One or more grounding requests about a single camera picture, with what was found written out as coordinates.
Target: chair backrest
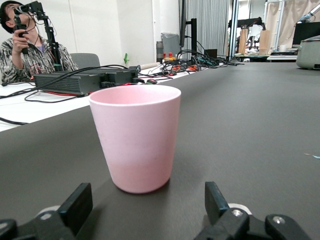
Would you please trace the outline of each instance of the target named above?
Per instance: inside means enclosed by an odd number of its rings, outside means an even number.
[[[100,66],[99,57],[94,53],[70,53],[70,55],[79,69]]]

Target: camouflage shirt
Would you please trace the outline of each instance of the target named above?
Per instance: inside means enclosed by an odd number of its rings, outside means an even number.
[[[29,42],[28,54],[24,55],[21,53],[23,69],[16,68],[12,63],[13,39],[9,38],[2,43],[0,47],[0,69],[3,83],[24,82],[26,78],[30,78],[34,74],[52,73],[55,71],[54,57],[51,53],[49,42],[42,37],[41,40],[44,52]],[[72,61],[66,47],[59,44],[58,49],[63,70],[74,71],[79,69]]]

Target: black monitor screen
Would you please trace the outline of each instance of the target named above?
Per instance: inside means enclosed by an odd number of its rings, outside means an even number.
[[[186,0],[182,0],[181,4],[181,21],[180,21],[180,46],[183,47],[185,45],[185,33],[186,33]]]
[[[302,40],[320,35],[320,22],[297,23],[292,45],[300,45]]]

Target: man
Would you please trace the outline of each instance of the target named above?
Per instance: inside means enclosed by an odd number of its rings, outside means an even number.
[[[54,68],[54,56],[48,40],[42,38],[37,32],[37,25],[34,17],[30,14],[20,14],[22,24],[26,30],[14,30],[15,13],[14,10],[22,4],[17,1],[5,1],[0,7],[0,23],[12,38],[4,41],[0,47],[0,69],[3,83],[24,82],[34,74],[52,73]],[[28,54],[23,54],[22,50],[27,49]],[[68,50],[59,44],[60,61],[65,71],[79,69],[72,61]]]

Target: shirt sleeve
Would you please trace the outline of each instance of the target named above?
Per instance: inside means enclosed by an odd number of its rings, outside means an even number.
[[[78,65],[72,60],[67,48],[61,44],[59,44],[61,49],[60,56],[61,56],[61,64],[63,66],[64,71],[75,71],[78,70]]]
[[[29,78],[25,67],[18,69],[12,63],[12,50],[4,45],[0,47],[0,70],[3,83],[23,82],[25,78]]]

